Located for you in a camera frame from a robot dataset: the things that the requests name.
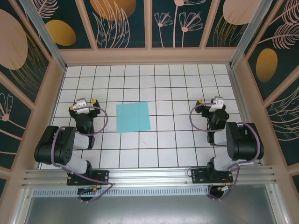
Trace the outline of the teal paper sheet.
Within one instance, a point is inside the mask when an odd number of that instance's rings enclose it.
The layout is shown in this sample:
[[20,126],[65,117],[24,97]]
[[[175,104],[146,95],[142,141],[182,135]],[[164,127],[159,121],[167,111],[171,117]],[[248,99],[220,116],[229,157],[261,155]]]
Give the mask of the teal paper sheet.
[[151,130],[148,102],[119,104],[116,106],[117,133]]

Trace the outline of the grey metal sheet panel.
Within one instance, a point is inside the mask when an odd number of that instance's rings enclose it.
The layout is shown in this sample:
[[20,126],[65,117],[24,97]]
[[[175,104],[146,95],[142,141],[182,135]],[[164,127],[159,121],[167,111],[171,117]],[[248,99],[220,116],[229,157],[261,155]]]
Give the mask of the grey metal sheet panel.
[[264,185],[237,186],[213,201],[196,196],[33,198],[25,224],[285,224]]

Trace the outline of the aluminium side rail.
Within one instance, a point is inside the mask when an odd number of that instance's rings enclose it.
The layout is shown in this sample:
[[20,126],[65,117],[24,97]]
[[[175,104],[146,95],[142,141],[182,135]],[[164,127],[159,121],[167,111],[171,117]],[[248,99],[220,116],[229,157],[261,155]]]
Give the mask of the aluminium side rail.
[[232,69],[228,69],[228,76],[241,116],[241,122],[228,122],[226,124],[228,155],[234,162],[229,168],[232,168],[234,166],[250,164],[261,159],[264,149],[255,124],[249,123],[242,93]]

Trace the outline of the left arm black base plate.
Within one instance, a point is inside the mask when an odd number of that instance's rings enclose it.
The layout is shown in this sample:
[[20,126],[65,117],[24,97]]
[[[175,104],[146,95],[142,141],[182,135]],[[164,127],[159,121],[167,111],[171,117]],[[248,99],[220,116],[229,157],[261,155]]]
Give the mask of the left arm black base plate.
[[[89,174],[81,174],[85,178],[78,175],[67,173],[67,186],[91,186],[91,185],[107,185],[109,179],[109,171],[107,170],[93,170]],[[97,183],[86,179],[93,179],[96,181],[102,181],[104,183]]]

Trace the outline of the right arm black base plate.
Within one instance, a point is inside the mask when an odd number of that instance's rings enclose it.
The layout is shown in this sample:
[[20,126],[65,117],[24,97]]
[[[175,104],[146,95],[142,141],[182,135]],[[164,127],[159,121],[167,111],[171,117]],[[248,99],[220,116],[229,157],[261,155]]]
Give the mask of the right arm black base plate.
[[194,184],[224,184],[226,181],[234,181],[231,172],[222,172],[216,170],[212,170],[210,172],[206,168],[192,169],[191,178]]

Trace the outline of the aluminium frame post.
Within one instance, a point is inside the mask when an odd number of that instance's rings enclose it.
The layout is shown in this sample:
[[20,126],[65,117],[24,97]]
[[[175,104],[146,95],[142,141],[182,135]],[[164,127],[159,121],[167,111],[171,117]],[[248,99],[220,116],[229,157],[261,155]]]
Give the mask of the aluminium frame post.
[[66,63],[56,45],[53,38],[51,37],[48,29],[46,28],[42,18],[38,14],[34,4],[31,0],[19,0],[21,5],[23,6],[24,10],[27,12],[29,18],[31,19],[32,23],[34,24],[35,28],[39,32],[41,38],[44,40],[46,46],[50,50],[53,58],[57,62],[58,66],[62,71],[66,69]]
[[260,0],[257,9],[255,10],[254,14],[250,22],[248,23],[234,53],[232,58],[229,62],[230,69],[234,69],[237,64],[239,63],[241,57],[243,56],[246,48],[248,47],[251,39],[254,37],[256,31],[258,30],[260,24],[263,21],[263,18],[266,16],[269,8],[271,7],[273,0]]

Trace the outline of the long aluminium mounting rail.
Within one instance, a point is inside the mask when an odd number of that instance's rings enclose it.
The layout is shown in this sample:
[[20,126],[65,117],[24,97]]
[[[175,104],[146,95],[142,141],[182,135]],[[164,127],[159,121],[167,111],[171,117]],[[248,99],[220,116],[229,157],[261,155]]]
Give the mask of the long aluminium mounting rail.
[[[187,168],[113,168],[109,181],[116,187],[191,186]],[[60,169],[27,170],[21,186],[24,188],[66,187],[67,173]],[[274,184],[277,179],[271,166],[241,166],[237,184]]]

